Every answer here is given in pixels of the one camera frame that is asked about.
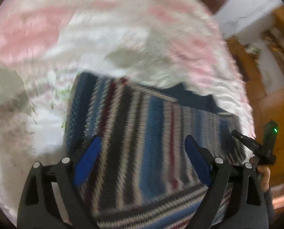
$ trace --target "striped fabric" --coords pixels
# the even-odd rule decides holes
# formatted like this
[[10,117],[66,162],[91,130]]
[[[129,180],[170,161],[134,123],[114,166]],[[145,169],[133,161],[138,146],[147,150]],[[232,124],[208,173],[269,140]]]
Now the striped fabric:
[[[184,149],[191,134],[214,157],[240,164],[245,154],[230,131],[234,115],[181,107],[177,99],[121,79],[82,73],[67,123],[69,156],[98,135],[101,153],[77,189],[101,228],[184,228],[207,187]],[[222,220],[228,186],[214,223]]]

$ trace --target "red stripe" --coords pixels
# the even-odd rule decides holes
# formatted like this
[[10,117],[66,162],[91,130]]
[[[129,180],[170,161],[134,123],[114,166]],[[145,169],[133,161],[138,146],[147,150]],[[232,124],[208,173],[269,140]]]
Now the red stripe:
[[172,227],[171,229],[179,229],[180,227],[187,225],[190,222],[191,219],[188,219],[182,223],[180,223],[179,225],[176,225],[175,227]]
[[171,131],[169,143],[169,159],[170,159],[170,177],[173,189],[177,189],[177,180],[175,179],[175,156],[174,156],[174,108],[172,106],[171,113]]
[[113,95],[115,93],[115,89],[116,89],[116,84],[112,82],[109,86],[108,94],[107,94],[106,101],[105,101],[105,106],[102,111],[102,117],[101,117],[101,121],[99,125],[99,136],[100,137],[103,137],[104,132],[105,132],[106,122],[107,122],[107,118],[109,115],[110,106],[111,106],[111,102],[113,99]]

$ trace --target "bed sheet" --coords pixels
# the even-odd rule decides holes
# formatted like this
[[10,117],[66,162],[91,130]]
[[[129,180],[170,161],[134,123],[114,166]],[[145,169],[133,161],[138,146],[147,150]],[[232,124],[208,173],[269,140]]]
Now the bed sheet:
[[5,0],[0,207],[14,224],[33,162],[54,164],[65,156],[68,99],[81,71],[160,88],[185,82],[188,90],[212,94],[254,137],[242,77],[199,0]]

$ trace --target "dark sleeve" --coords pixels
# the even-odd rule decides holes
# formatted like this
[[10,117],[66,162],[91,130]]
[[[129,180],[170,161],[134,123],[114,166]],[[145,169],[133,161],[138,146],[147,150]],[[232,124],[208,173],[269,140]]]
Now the dark sleeve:
[[268,191],[264,193],[264,198],[265,198],[265,203],[267,207],[268,222],[269,222],[269,225],[272,225],[274,221],[274,207],[272,205],[272,196],[271,196],[270,189],[268,189]]

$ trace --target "striped knitted sweater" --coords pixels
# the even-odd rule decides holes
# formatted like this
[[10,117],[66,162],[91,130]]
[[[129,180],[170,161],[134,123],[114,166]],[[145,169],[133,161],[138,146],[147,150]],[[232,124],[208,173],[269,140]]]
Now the striped knitted sweater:
[[[239,130],[236,116],[182,107],[174,97],[123,78],[80,74],[69,107],[69,156],[87,149],[94,135],[101,137],[94,168],[77,185],[101,228],[186,226],[207,191],[184,149],[189,134],[214,157],[232,164],[245,158],[230,136]],[[223,218],[231,189],[213,224]]]

